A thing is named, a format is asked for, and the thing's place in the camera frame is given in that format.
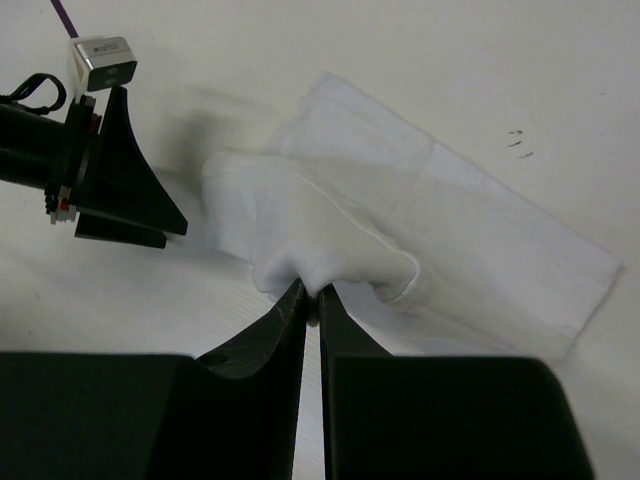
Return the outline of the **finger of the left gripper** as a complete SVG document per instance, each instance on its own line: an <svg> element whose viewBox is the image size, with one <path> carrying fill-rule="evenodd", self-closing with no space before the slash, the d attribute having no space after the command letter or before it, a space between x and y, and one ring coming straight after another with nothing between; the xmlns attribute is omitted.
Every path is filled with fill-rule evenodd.
<svg viewBox="0 0 640 480"><path fill-rule="evenodd" d="M75 231L77 238L99 240L163 249L167 243L166 235L157 230L81 214Z"/></svg>
<svg viewBox="0 0 640 480"><path fill-rule="evenodd" d="M188 221L145 160L128 92L111 90L82 185L84 235L184 235Z"/></svg>

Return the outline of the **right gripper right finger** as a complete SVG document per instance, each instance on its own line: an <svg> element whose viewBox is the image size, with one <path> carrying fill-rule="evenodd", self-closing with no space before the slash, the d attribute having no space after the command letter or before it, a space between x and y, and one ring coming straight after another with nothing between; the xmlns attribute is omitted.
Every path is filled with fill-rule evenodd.
<svg viewBox="0 0 640 480"><path fill-rule="evenodd" d="M329 479L591 479L564 390L535 358L396 356L317 298Z"/></svg>

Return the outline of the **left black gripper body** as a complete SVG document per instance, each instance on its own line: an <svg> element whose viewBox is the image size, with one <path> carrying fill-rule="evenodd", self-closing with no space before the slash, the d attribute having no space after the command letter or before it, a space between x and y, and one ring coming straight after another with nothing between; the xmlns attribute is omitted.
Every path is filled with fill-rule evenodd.
<svg viewBox="0 0 640 480"><path fill-rule="evenodd" d="M82 97L58 122L16 105L1 107L1 180L44 192L50 222L73 222L79 184L100 117L96 100Z"/></svg>

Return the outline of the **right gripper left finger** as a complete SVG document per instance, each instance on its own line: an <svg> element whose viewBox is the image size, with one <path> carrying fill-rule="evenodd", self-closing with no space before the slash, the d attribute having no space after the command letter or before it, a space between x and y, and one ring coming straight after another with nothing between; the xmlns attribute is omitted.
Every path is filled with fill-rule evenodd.
<svg viewBox="0 0 640 480"><path fill-rule="evenodd" d="M301 282L206 354L6 352L5 479L287 479L306 292Z"/></svg>

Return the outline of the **white skirt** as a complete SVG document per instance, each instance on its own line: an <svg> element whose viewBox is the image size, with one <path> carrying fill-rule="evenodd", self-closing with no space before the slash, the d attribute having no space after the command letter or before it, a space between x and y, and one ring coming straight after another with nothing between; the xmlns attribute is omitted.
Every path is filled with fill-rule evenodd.
<svg viewBox="0 0 640 480"><path fill-rule="evenodd" d="M202 169L207 232L256 288L343 282L359 317L424 319L545 359L566 355L622 261L345 80L326 74L259 153Z"/></svg>

